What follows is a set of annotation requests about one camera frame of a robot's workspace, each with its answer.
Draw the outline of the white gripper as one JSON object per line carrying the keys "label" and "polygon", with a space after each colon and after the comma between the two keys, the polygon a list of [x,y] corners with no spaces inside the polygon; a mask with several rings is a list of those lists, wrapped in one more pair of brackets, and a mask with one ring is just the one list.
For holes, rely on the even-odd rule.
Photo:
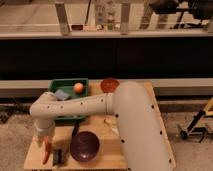
{"label": "white gripper", "polygon": [[54,129],[34,129],[34,138],[33,140],[37,142],[39,147],[42,146],[44,142],[51,143],[55,135]]}

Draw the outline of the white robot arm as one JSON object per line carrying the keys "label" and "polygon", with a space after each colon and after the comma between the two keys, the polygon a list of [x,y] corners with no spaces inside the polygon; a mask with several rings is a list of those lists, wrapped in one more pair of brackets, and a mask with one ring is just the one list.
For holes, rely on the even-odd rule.
{"label": "white robot arm", "polygon": [[57,116],[113,114],[131,171],[173,171],[173,154],[161,116],[144,85],[126,81],[112,93],[58,101],[43,93],[30,107],[39,136],[53,132]]}

